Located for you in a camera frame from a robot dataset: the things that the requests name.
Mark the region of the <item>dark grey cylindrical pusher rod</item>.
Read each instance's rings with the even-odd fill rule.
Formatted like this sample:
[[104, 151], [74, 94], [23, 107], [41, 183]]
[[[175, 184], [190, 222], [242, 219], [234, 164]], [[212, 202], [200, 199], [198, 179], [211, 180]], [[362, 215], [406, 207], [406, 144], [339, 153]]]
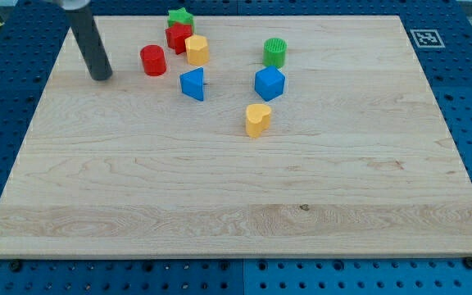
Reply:
[[111, 78], [112, 68], [89, 5], [65, 9], [75, 41], [92, 79]]

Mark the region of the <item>white rod mount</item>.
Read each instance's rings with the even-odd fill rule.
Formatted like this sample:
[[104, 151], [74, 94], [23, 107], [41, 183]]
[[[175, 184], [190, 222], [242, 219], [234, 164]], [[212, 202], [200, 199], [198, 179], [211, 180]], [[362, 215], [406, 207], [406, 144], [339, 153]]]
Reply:
[[46, 0], [47, 2], [58, 5], [64, 10], [79, 10], [88, 6], [91, 0]]

